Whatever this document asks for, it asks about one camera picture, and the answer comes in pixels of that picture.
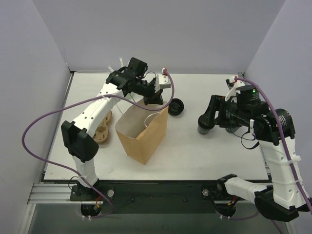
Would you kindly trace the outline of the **brown cardboard cup carrier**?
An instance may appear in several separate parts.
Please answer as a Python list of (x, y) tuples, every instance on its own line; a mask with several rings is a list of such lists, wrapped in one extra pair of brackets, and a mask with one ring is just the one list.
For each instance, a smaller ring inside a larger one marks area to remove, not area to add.
[(109, 113), (96, 128), (96, 131), (93, 135), (93, 140), (99, 145), (104, 144), (109, 139), (109, 124), (112, 120), (112, 115), (112, 111), (109, 111)]

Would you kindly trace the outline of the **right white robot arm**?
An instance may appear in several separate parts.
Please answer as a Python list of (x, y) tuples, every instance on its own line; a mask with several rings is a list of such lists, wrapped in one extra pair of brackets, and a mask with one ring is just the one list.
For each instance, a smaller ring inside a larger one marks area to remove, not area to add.
[(198, 131), (205, 135), (216, 125), (228, 131), (247, 127), (270, 169), (272, 185), (257, 185), (229, 174), (218, 179), (216, 193), (222, 199), (232, 195), (251, 202), (266, 219), (290, 222), (299, 212), (308, 212), (312, 203), (299, 173), (293, 119), (286, 110), (261, 101), (253, 85), (232, 91), (230, 98), (211, 96), (198, 118)]

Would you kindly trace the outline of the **brown paper bag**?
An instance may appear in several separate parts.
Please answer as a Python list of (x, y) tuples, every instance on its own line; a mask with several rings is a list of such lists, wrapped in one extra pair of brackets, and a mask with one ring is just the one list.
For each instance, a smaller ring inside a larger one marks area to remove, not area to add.
[(132, 105), (115, 124), (115, 131), (126, 152), (132, 159), (145, 165), (166, 135), (168, 107), (151, 104), (147, 110)]

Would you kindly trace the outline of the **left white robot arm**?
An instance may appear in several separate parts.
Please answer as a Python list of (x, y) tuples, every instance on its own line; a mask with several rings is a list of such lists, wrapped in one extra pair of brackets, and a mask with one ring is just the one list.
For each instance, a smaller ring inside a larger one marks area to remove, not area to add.
[[(95, 185), (98, 177), (94, 165), (99, 145), (93, 136), (104, 117), (120, 100), (143, 110), (147, 110), (149, 104), (159, 105), (162, 109), (167, 106), (161, 96), (162, 86), (169, 81), (167, 70), (163, 68), (155, 78), (146, 81), (144, 77), (147, 69), (147, 63), (131, 58), (127, 66), (113, 70), (108, 75), (98, 95), (79, 116), (61, 125), (64, 146), (73, 157), (78, 171), (78, 185), (87, 200), (94, 200), (99, 194), (99, 188)], [(142, 96), (144, 104), (139, 105), (128, 99), (130, 93)]]

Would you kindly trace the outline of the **black coffee cup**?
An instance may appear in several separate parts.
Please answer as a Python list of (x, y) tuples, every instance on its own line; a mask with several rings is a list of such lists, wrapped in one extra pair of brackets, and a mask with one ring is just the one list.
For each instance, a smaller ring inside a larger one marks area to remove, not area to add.
[(225, 130), (228, 132), (228, 133), (235, 133), (237, 130), (239, 130), (240, 127), (229, 127), (229, 128), (225, 128)]
[(203, 122), (199, 122), (197, 131), (202, 135), (206, 135), (214, 128), (214, 126), (215, 126), (214, 124), (206, 124)]

